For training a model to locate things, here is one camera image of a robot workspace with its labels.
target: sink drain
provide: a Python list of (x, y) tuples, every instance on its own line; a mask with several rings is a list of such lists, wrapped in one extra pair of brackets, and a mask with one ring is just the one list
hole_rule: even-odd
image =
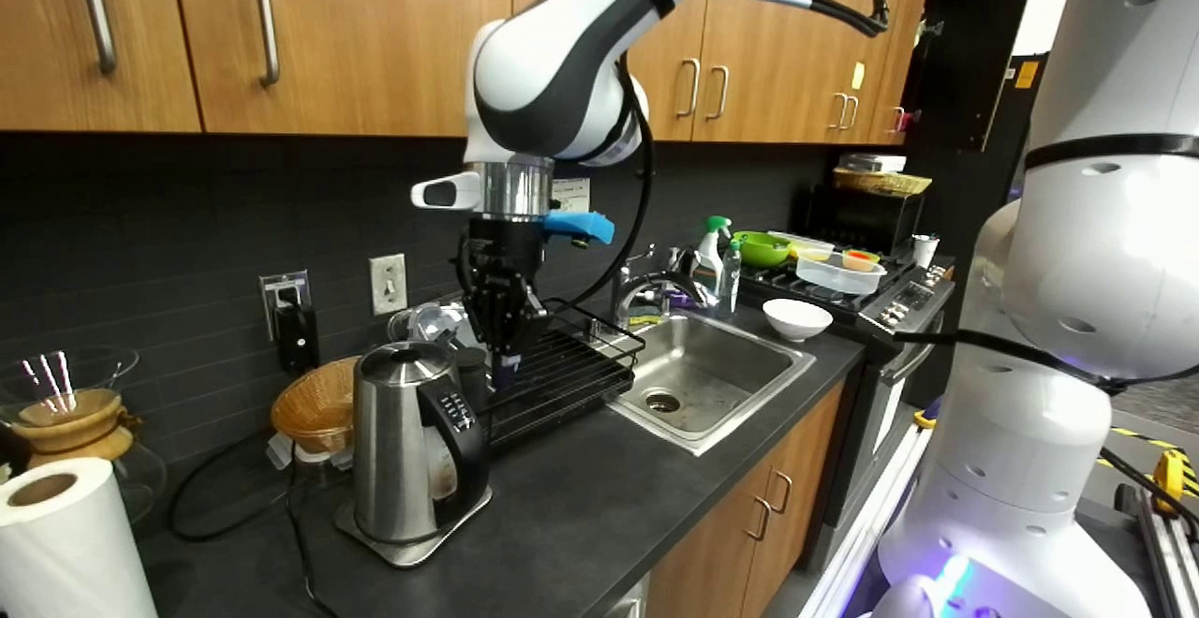
[(682, 403), (679, 402), (679, 400), (674, 397), (673, 394), (669, 394), (663, 390), (657, 390), (645, 394), (645, 407), (652, 409), (653, 412), (669, 413), (669, 412), (679, 412), (679, 408), (682, 407)]

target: stainless steel sink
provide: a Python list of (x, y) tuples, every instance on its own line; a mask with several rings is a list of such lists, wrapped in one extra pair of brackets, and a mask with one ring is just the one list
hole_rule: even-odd
[(673, 314), (637, 331), (633, 388), (610, 407), (697, 456), (728, 436), (814, 361), (743, 330)]

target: kettle lid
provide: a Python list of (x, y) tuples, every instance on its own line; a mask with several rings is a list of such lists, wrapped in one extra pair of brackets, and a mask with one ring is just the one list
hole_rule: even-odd
[(445, 374), (453, 358), (433, 342), (392, 342), (367, 353), (357, 365), (363, 379), (387, 385), (423, 384)]

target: black dish rack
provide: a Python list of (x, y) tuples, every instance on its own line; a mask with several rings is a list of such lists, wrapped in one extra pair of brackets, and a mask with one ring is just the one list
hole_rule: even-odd
[(633, 388), (645, 340), (560, 299), (532, 348), (522, 354), (511, 394), (478, 410), (492, 454), (501, 454)]

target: white cup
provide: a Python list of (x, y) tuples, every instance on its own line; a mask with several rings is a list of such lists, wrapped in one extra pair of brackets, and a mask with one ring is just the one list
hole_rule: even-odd
[(933, 254), (936, 252), (936, 246), (941, 242), (941, 239), (928, 234), (912, 234), (911, 239), (916, 245), (916, 264), (928, 269), (928, 265), (933, 264)]

